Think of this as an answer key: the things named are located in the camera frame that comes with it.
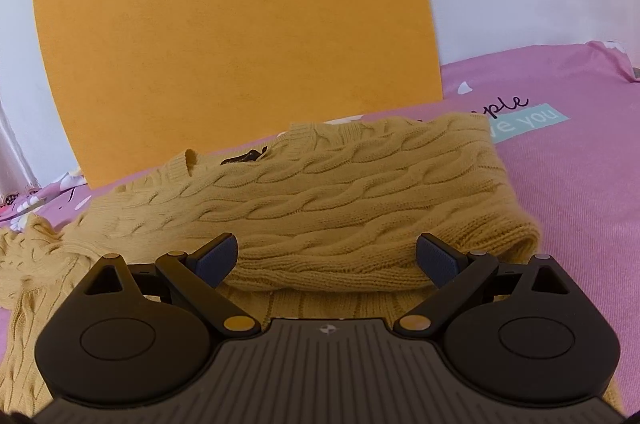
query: bed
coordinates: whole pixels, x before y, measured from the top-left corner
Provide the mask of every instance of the bed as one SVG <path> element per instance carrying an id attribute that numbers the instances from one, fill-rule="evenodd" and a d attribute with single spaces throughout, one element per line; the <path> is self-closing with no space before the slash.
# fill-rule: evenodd
<path id="1" fill-rule="evenodd" d="M 530 46 L 446 65 L 442 79 L 441 103 L 344 122 L 484 113 L 518 200 L 543 228 L 541 251 L 569 271 L 618 334 L 622 358 L 616 377 L 626 411 L 635 412 L 640 409 L 635 276 L 640 269 L 640 147 L 633 142 L 640 82 L 628 57 L 613 43 Z M 110 188 L 66 189 L 37 214 L 61 229 Z M 1 224 L 20 229 L 26 215 L 18 218 L 22 222 L 14 218 Z M 7 317 L 0 311 L 0 326 L 6 327 Z"/>

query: yellow cable-knit sweater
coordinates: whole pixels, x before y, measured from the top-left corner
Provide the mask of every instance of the yellow cable-knit sweater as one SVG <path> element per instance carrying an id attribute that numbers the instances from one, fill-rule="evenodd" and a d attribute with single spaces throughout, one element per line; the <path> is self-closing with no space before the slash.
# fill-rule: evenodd
<path id="1" fill-rule="evenodd" d="M 108 252 L 151 262 L 229 231 L 239 260 L 220 292 L 266 324 L 280 316 L 393 321 L 430 291 L 414 257 L 425 231 L 510 261 L 526 261 L 538 244 L 482 115 L 298 125 L 256 162 L 220 165 L 225 157 L 189 150 L 93 199 L 59 233 L 35 215 L 23 234 L 1 230 L 0 306 L 13 313 L 0 409 L 31 415 L 50 401 L 34 341 Z"/>

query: logo emblem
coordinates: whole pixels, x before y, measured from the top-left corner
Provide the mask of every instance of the logo emblem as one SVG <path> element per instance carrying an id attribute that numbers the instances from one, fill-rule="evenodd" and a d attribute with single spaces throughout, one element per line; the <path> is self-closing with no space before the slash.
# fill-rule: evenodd
<path id="1" fill-rule="evenodd" d="M 326 334 L 327 336 L 329 334 L 333 334 L 336 330 L 337 328 L 330 324 L 322 325 L 320 327 L 320 331 L 322 332 L 322 334 Z"/>

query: orange board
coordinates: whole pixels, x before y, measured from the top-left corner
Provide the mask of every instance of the orange board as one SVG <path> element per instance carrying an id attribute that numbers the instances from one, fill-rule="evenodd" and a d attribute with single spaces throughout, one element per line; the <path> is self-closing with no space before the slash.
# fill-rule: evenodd
<path id="1" fill-rule="evenodd" d="M 442 98 L 429 0 L 33 0 L 90 185 L 286 130 Z"/>

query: blue gripper pad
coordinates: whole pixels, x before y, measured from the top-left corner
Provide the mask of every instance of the blue gripper pad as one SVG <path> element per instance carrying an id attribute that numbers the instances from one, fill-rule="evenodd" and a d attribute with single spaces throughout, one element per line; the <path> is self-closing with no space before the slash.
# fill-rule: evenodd
<path id="1" fill-rule="evenodd" d="M 466 267 L 466 256 L 431 234 L 418 237 L 415 244 L 418 267 L 440 289 Z"/>
<path id="2" fill-rule="evenodd" d="M 188 263 L 189 269 L 215 289 L 236 266 L 238 241 L 235 236 L 229 235 L 219 243 L 209 242 L 190 258 L 194 261 Z"/>

